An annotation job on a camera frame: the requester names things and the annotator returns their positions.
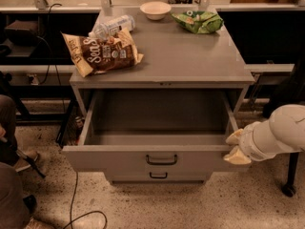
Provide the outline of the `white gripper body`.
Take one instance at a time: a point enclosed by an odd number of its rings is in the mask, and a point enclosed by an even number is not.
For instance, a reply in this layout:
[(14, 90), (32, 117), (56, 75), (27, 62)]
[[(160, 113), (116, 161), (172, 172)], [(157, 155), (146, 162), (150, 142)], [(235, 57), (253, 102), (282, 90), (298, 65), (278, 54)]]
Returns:
[(259, 122), (256, 121), (243, 129), (239, 138), (239, 148), (252, 161), (263, 161), (274, 158), (275, 155), (268, 155), (260, 151), (254, 142), (254, 128), (258, 125)]

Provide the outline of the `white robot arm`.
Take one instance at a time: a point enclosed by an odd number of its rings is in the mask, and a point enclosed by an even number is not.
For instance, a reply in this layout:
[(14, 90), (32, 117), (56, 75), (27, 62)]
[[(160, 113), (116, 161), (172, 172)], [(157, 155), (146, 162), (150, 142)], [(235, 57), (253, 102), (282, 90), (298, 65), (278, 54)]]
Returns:
[(256, 121), (227, 137), (232, 150), (223, 159), (233, 165), (272, 159), (278, 154), (305, 151), (305, 107), (289, 104), (275, 109), (265, 121)]

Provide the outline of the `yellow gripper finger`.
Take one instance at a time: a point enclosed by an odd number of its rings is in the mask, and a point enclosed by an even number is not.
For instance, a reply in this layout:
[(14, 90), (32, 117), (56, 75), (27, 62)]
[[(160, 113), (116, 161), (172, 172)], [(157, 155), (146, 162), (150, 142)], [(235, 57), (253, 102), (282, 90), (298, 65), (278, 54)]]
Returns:
[(242, 132), (242, 129), (238, 129), (232, 134), (230, 134), (226, 139), (226, 143), (229, 145), (237, 145), (239, 143), (239, 139), (241, 137)]
[(252, 162), (244, 155), (238, 145), (234, 146), (228, 154), (224, 155), (223, 159), (233, 165), (246, 165)]

